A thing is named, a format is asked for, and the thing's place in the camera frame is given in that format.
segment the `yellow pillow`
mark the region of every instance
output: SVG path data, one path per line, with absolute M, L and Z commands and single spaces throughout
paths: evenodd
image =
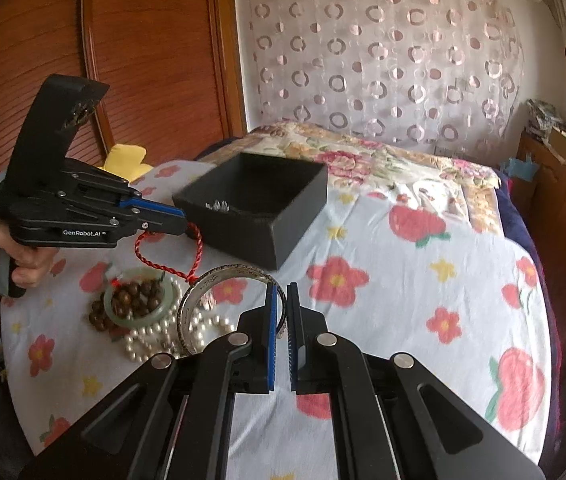
M 132 182 L 152 169 L 149 164 L 143 164 L 146 154 L 143 146 L 115 144 L 101 169 Z

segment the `red braided cord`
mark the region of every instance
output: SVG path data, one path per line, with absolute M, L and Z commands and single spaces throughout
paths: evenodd
M 194 236 L 196 236 L 196 258 L 194 259 L 192 268 L 187 274 L 180 272 L 180 270 L 172 269 L 171 267 L 155 264 L 141 254 L 141 242 L 144 238 L 153 234 L 149 231 L 145 231 L 138 236 L 134 243 L 134 253 L 136 254 L 137 258 L 141 260 L 145 265 L 153 267 L 154 269 L 164 270 L 165 272 L 169 272 L 170 274 L 176 274 L 178 277 L 183 278 L 186 282 L 188 282 L 189 285 L 192 285 L 198 279 L 198 277 L 195 275 L 195 272 L 198 269 L 198 266 L 201 263 L 201 257 L 203 256 L 203 237 L 201 236 L 201 231 L 197 227 L 197 225 L 190 222 L 188 224 L 188 227 L 192 229 L 192 231 L 194 231 Z

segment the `white wall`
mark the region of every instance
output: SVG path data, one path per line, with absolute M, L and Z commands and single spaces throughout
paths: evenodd
M 525 56 L 524 76 L 518 92 L 518 105 L 512 114 L 506 133 L 506 145 L 496 160 L 513 156 L 518 147 L 520 133 L 527 122 L 525 100 L 539 98 L 554 104 L 566 116 L 566 56 L 559 27 L 554 22 L 550 9 L 545 4 L 534 4 L 527 0 L 500 0 L 512 10 Z M 240 30 L 239 35 L 248 31 Z M 252 70 L 251 54 L 240 53 L 243 84 L 246 71 Z M 247 110 L 253 104 L 246 103 Z M 258 116 L 249 116 L 248 129 L 259 124 Z

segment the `silver bracelet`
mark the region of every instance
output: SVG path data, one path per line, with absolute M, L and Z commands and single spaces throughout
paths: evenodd
M 188 330 L 189 323 L 194 315 L 194 309 L 198 308 L 202 297 L 206 292 L 211 290 L 214 285 L 229 280 L 230 278 L 248 278 L 262 283 L 273 283 L 281 298 L 282 304 L 281 316 L 276 326 L 276 335 L 281 337 L 285 331 L 287 300 L 285 299 L 283 289 L 272 276 L 256 267 L 241 264 L 216 267 L 215 269 L 207 271 L 188 288 L 178 306 L 176 313 L 176 331 L 178 341 L 186 355 L 194 355 L 196 353 L 194 342 L 191 340 L 191 337 L 189 337 Z

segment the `open box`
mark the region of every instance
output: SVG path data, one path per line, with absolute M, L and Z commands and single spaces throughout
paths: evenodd
M 214 211 L 227 202 L 229 212 Z M 277 270 L 327 201 L 327 167 L 239 153 L 173 196 L 203 242 L 266 270 Z

